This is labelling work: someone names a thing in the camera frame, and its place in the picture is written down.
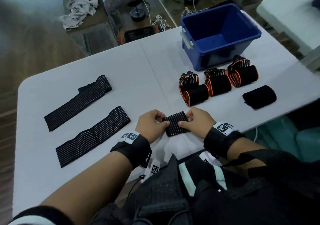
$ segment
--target gray cloth pile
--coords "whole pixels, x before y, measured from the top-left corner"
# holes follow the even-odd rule
[[[98,0],[69,0],[67,7],[71,13],[59,19],[63,23],[63,28],[70,30],[78,28],[87,14],[94,15],[98,7]]]

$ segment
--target pants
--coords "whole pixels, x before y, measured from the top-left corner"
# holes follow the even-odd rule
[[[116,27],[115,30],[118,31],[122,26],[119,8],[132,1],[134,0],[105,0],[104,8],[106,9],[106,12],[108,13],[108,15],[112,17]]]

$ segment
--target floor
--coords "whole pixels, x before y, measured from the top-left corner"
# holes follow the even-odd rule
[[[183,0],[146,0],[151,21],[160,14],[173,28],[179,25],[184,10]],[[201,10],[222,0],[200,0]],[[134,23],[130,8],[121,9],[126,30],[150,25],[149,18]],[[261,20],[251,12],[256,20]],[[85,57],[57,20],[64,14],[62,0],[0,0],[0,225],[11,219],[17,90],[32,75]],[[284,35],[269,31],[293,53],[296,46]],[[110,48],[106,32],[91,33],[88,38],[92,53]],[[123,203],[128,184],[118,201]]]

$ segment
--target blue plastic bin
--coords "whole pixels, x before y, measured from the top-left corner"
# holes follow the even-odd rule
[[[261,31],[236,4],[226,4],[181,18],[182,48],[201,71],[241,55]]]

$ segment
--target black basket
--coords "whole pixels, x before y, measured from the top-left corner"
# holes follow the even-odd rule
[[[156,32],[154,27],[152,26],[143,27],[141,29],[128,30],[124,33],[124,41],[126,43],[129,43],[154,34],[156,34]]]

